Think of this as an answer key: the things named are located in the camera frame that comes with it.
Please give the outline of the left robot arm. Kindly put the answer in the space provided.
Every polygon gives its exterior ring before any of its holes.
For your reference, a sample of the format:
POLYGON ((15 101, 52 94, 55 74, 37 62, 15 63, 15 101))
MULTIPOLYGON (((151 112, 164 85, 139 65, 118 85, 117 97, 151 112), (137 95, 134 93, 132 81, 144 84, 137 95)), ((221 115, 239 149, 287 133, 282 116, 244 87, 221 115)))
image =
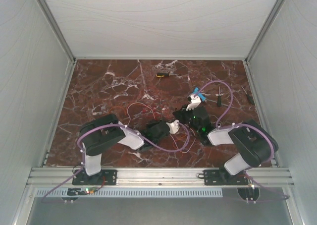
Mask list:
POLYGON ((153 148, 170 135, 170 127, 162 120, 153 120, 144 130, 133 131, 118 120, 115 114, 108 114, 82 125, 77 141, 83 155, 84 178, 90 184, 97 184, 102 178, 102 153, 115 144, 142 152, 153 148))

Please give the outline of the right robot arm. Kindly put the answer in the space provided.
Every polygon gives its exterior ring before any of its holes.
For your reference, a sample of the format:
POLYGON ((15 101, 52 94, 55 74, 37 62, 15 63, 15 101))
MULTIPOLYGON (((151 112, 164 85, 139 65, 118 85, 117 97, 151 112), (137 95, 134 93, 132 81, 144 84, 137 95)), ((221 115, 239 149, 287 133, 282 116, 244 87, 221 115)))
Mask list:
POLYGON ((253 119, 241 124, 221 127, 211 123, 205 107, 200 106, 187 110, 184 105, 175 110, 173 116, 182 124, 195 130, 198 138, 205 146, 219 146, 233 144, 238 153, 227 160, 218 171, 211 172, 205 179, 220 185, 237 184, 238 177, 249 168, 257 168, 262 163, 272 159, 279 145, 253 119))

